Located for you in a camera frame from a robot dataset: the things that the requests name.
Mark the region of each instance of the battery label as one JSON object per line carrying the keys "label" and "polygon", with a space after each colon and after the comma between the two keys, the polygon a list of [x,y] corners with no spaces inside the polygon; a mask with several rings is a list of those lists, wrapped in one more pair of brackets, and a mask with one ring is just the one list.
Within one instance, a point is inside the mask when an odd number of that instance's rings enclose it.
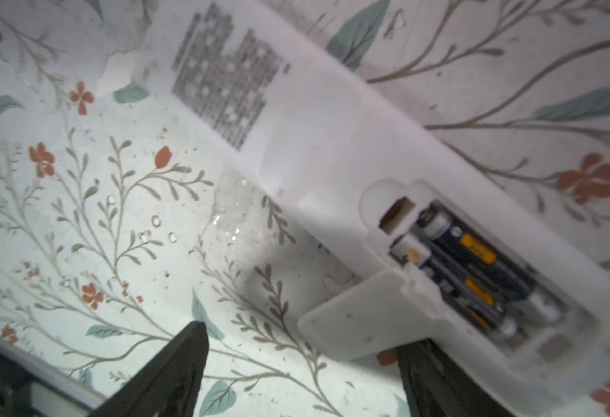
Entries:
{"label": "battery label", "polygon": [[465,246],[468,251],[472,252],[479,259],[481,259],[485,263],[488,263],[489,265],[491,265],[497,259],[497,255],[495,255],[492,250],[490,250],[488,247],[486,247],[478,239],[476,239],[469,233],[463,235],[463,238],[460,239],[460,244]]}
{"label": "battery label", "polygon": [[476,313],[476,311],[472,310],[471,308],[466,308],[465,311],[467,311],[467,313],[474,318],[474,320],[476,320],[476,322],[479,323],[484,330],[491,330],[491,326],[486,322],[486,320],[482,319],[481,316]]}
{"label": "battery label", "polygon": [[484,300],[488,305],[493,307],[495,306],[495,300],[493,299],[493,296],[485,292],[483,289],[479,288],[479,286],[476,285],[476,283],[472,279],[466,279],[465,285],[467,285],[472,291],[474,291],[476,295],[479,296],[482,300]]}

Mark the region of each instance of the battery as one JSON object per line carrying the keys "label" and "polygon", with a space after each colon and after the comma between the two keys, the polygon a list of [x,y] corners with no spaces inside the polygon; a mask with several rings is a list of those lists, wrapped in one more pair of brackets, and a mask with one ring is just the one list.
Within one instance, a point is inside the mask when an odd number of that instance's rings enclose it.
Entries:
{"label": "battery", "polygon": [[499,304],[467,277],[456,273],[447,261],[407,233],[396,241],[391,254],[402,263],[414,263],[439,287],[443,300],[496,342],[507,342],[518,333],[518,323]]}
{"label": "battery", "polygon": [[440,205],[423,210],[412,230],[456,259],[532,324],[547,326],[562,316],[560,303],[546,289]]}

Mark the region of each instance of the plant stem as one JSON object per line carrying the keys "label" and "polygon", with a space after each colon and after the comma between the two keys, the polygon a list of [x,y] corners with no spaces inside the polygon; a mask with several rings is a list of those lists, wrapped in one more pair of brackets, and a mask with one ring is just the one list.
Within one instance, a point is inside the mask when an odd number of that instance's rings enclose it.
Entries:
{"label": "plant stem", "polygon": [[455,130],[455,129],[518,129],[518,130],[543,130],[543,131],[565,131],[572,133],[580,133],[583,135],[604,135],[610,136],[610,130],[585,128],[580,126],[570,125],[553,125],[553,124],[514,124],[516,121],[508,121],[505,123],[473,123],[470,125],[461,125],[460,123],[448,123],[439,125],[424,125],[428,130]]}
{"label": "plant stem", "polygon": [[572,62],[575,59],[584,57],[585,55],[593,54],[598,51],[602,51],[604,49],[610,48],[610,39],[606,41],[602,41],[599,43],[595,43],[594,45],[590,45],[581,49],[577,49],[576,51],[572,51],[559,59],[556,59],[554,62],[550,63],[546,68],[542,71],[538,72],[535,76],[533,76],[529,81],[526,82],[521,88],[519,88],[512,96],[508,99],[500,103],[499,105],[493,107],[492,109],[484,112],[478,116],[472,117],[467,120],[460,121],[458,123],[454,123],[450,126],[466,128],[468,126],[474,125],[476,122],[486,119],[494,115],[495,113],[500,112],[505,109],[508,105],[512,104],[516,99],[522,96],[525,92],[530,90],[536,83],[538,83],[541,79],[543,79],[546,75],[550,74],[552,71],[555,71],[557,68],[565,65],[566,63]]}
{"label": "plant stem", "polygon": [[[462,58],[467,57],[469,55],[477,54],[488,43],[490,43],[491,41],[495,40],[501,34],[506,32],[507,30],[511,29],[513,26],[515,26],[518,22],[520,22],[523,19],[525,19],[527,17],[527,15],[529,14],[529,12],[532,9],[534,9],[541,2],[542,2],[542,0],[533,0],[533,2],[530,3],[522,12],[520,12],[514,20],[510,21],[509,23],[507,23],[504,26],[501,26],[501,27],[499,25],[496,26],[496,28],[493,29],[493,31],[487,37],[485,37],[483,40],[481,40],[480,42],[476,43],[474,46],[469,47],[468,49],[466,49],[465,51],[463,51],[463,52],[461,52],[459,54],[456,54],[456,55],[452,54],[451,56],[445,56],[440,62],[429,64],[429,65],[426,65],[426,66],[421,67],[421,68],[415,68],[424,58],[426,58],[426,56],[427,56],[427,54],[426,54],[426,55],[424,55],[422,57],[417,58],[416,60],[414,60],[410,64],[405,65],[401,69],[398,69],[397,71],[393,71],[392,73],[389,73],[389,74],[386,74],[386,75],[382,75],[380,77],[370,78],[370,79],[367,80],[367,82],[368,83],[380,83],[380,82],[383,82],[383,81],[390,81],[392,79],[410,77],[412,75],[421,74],[421,73],[424,73],[426,71],[431,71],[431,70],[434,70],[436,68],[443,67],[445,65],[448,65],[451,62],[458,61],[459,59],[462,59]],[[447,15],[446,13],[444,14],[444,19],[446,19],[447,21],[449,20],[450,17],[451,17],[451,15]],[[436,38],[433,38],[433,40],[431,41],[432,45],[431,46],[429,45],[430,48],[428,50],[428,54],[433,49],[435,41],[436,41]]]}

